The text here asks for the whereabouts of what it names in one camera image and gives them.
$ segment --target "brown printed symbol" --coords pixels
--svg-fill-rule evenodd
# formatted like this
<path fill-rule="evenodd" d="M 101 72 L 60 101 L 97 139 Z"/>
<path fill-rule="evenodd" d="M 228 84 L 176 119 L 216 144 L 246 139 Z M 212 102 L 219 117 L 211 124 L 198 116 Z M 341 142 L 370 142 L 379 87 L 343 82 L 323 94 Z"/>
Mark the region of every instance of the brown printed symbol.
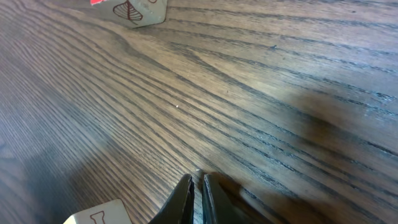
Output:
<path fill-rule="evenodd" d="M 131 21 L 133 24 L 136 24 L 134 21 L 142 20 L 143 16 L 139 11 L 137 11 L 134 6 L 127 0 L 122 4 L 118 4 L 117 6 L 113 7 L 113 12 L 123 19 L 127 19 Z"/>
<path fill-rule="evenodd" d="M 104 211 L 100 211 L 90 215 L 90 218 L 94 220 L 94 224 L 105 224 L 104 216 L 105 216 Z"/>

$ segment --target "dark wood surface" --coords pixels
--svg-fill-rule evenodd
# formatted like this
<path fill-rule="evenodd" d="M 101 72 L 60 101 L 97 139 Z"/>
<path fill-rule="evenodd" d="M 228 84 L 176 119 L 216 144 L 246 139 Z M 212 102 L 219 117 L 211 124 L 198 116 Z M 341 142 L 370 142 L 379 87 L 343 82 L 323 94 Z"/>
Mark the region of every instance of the dark wood surface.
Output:
<path fill-rule="evenodd" d="M 147 223 L 203 172 L 259 223 L 397 223 L 397 15 L 169 0 L 163 24 L 128 29 L 89 1 L 2 0 L 1 223 L 116 198 Z"/>

